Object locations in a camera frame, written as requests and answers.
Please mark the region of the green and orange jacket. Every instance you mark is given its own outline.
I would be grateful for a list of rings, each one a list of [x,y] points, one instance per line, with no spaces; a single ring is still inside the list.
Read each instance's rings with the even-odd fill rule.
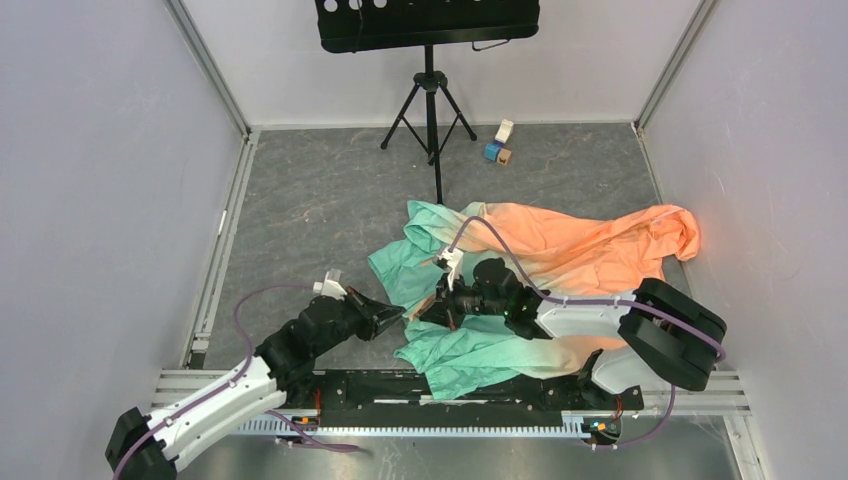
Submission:
[[[656,205],[613,220],[593,220],[515,203],[473,202],[456,211],[411,201],[400,240],[368,262],[391,303],[405,308],[406,343],[395,355],[423,374],[438,400],[518,375],[548,379],[581,369],[599,347],[616,340],[578,336],[525,340],[498,316],[469,316],[455,331],[423,322],[424,303],[441,270],[438,251],[455,244],[464,252],[461,273],[470,279],[481,261],[501,258],[539,287],[566,295],[616,294],[646,278],[661,278],[665,258],[695,257],[702,235],[694,215]]]

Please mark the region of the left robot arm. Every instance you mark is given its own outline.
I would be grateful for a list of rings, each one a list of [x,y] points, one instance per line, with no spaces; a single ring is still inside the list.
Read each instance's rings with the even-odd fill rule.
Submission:
[[[174,479],[204,451],[255,417],[306,405],[318,357],[355,336],[370,341],[404,316],[402,306],[352,287],[318,295],[236,367],[149,414],[132,408],[116,421],[105,457],[116,479]]]

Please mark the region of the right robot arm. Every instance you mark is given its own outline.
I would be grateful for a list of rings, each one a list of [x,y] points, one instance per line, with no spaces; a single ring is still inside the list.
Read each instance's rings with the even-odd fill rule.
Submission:
[[[498,316],[526,340],[587,336],[620,341],[616,348],[595,349],[581,367],[577,392],[591,408],[606,406],[631,386],[655,381],[703,391],[726,356],[726,322],[657,278],[618,294],[568,297],[522,282],[499,258],[476,265],[470,283],[447,267],[419,317],[456,329],[471,315]]]

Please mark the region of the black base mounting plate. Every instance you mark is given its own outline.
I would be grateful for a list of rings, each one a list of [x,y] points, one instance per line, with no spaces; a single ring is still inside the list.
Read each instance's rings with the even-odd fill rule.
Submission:
[[[638,386],[610,394],[578,375],[518,375],[448,400],[438,400],[426,377],[411,370],[301,371],[283,383],[274,374],[262,378],[287,393],[284,408],[316,408],[321,427],[554,427],[565,411],[644,408]]]

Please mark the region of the brown wooden toy cube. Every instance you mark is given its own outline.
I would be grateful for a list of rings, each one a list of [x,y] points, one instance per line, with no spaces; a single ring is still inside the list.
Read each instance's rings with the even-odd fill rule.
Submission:
[[[508,165],[512,157],[512,151],[506,148],[501,148],[498,151],[496,161],[501,165]]]

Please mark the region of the blue toy cube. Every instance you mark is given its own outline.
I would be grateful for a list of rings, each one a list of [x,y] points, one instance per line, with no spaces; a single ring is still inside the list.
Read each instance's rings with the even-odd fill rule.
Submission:
[[[502,150],[502,147],[495,143],[489,143],[484,147],[484,158],[496,162],[498,160],[498,156]]]

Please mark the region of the white toy block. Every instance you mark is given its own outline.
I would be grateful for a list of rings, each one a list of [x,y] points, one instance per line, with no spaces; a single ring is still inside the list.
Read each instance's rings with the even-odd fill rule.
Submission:
[[[499,125],[498,131],[494,137],[494,141],[499,145],[505,145],[512,135],[514,122],[508,119],[503,119]]]

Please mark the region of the black music stand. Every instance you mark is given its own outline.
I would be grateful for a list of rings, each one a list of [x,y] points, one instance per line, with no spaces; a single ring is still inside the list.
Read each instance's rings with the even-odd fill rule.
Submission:
[[[538,1],[405,0],[316,1],[322,48],[332,54],[421,47],[423,70],[389,127],[380,148],[385,150],[398,127],[405,125],[434,168],[436,202],[442,204],[441,153],[457,125],[470,140],[478,136],[449,90],[446,74],[435,68],[437,45],[468,43],[479,52],[526,39],[539,31]]]

